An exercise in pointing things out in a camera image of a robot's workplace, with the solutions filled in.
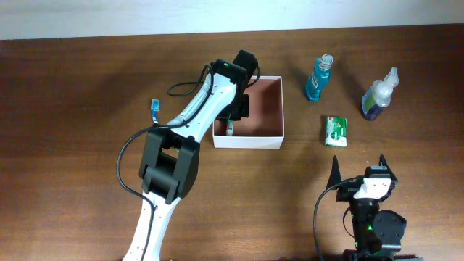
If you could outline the blue white toothbrush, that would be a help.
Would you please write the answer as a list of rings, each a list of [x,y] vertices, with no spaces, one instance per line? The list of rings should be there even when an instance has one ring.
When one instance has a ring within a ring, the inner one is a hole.
[[[158,99],[151,100],[151,112],[152,112],[152,121],[153,123],[158,123],[157,113],[160,110],[160,101]]]

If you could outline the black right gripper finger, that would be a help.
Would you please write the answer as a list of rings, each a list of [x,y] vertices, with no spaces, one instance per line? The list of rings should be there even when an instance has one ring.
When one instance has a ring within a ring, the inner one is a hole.
[[[339,162],[337,160],[336,155],[334,155],[332,166],[331,166],[331,173],[329,175],[326,189],[334,190],[340,187],[340,185],[341,185],[341,173],[339,169]]]
[[[385,156],[383,154],[380,155],[378,168],[380,170],[389,170],[389,166],[388,166],[386,158],[385,158]]]

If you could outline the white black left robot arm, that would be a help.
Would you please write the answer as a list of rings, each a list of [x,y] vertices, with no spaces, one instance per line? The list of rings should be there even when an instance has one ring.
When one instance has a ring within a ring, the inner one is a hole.
[[[139,130],[146,141],[139,167],[141,192],[121,186],[142,200],[141,214],[124,260],[159,260],[162,242],[178,203],[190,192],[199,169],[200,143],[216,120],[239,121],[249,116],[245,90],[260,78],[258,61],[240,50],[232,62],[207,63],[192,82],[196,95],[185,109],[165,125],[158,122]]]

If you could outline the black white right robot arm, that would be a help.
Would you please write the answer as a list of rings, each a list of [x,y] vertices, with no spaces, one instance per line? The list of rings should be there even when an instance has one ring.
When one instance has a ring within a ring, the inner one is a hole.
[[[397,185],[397,177],[380,156],[377,165],[368,166],[364,175],[341,179],[339,163],[333,158],[326,191],[336,191],[337,202],[347,202],[355,241],[354,250],[345,250],[344,260],[419,260],[415,255],[399,255],[407,221],[391,210],[381,210]]]

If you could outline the teal white toothpaste tube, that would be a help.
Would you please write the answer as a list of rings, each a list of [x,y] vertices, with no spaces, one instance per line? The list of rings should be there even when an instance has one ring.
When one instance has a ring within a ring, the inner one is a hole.
[[[227,136],[232,136],[233,135],[233,121],[232,120],[229,120],[227,122],[225,134]]]

